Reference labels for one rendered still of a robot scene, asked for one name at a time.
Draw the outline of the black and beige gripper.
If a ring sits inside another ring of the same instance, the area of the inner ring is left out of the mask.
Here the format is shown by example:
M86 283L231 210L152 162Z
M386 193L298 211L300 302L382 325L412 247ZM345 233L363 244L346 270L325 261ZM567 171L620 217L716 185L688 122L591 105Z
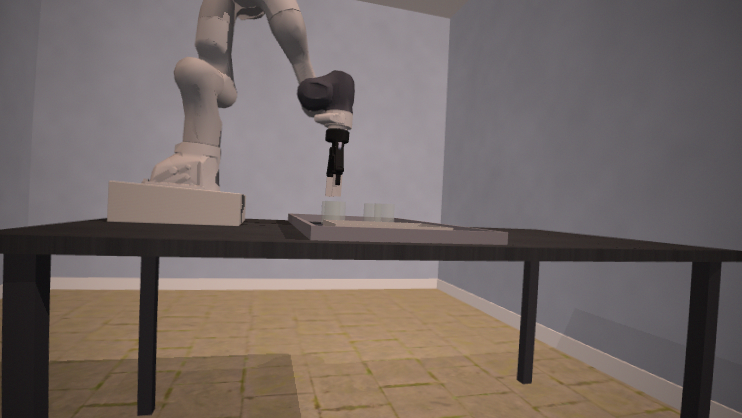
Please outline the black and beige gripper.
M340 128L327 129L325 140L332 143L332 147L330 147L331 151L329 149L325 196L341 197L342 174L344 172L344 144L349 142L349 131Z

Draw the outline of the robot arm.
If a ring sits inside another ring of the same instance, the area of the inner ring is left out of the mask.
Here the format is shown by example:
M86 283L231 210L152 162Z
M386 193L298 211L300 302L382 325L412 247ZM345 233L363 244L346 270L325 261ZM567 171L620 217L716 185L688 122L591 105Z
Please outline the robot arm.
M231 56L236 16L246 20L265 14L295 72L297 96L305 107L302 110L328 129L352 129L354 80L337 70L315 76L296 0L203 0L195 39L199 59L185 57L174 69L185 115L183 142L176 144L175 154L156 164L150 180L142 183L220 191L222 121L218 108L232 106L238 95Z

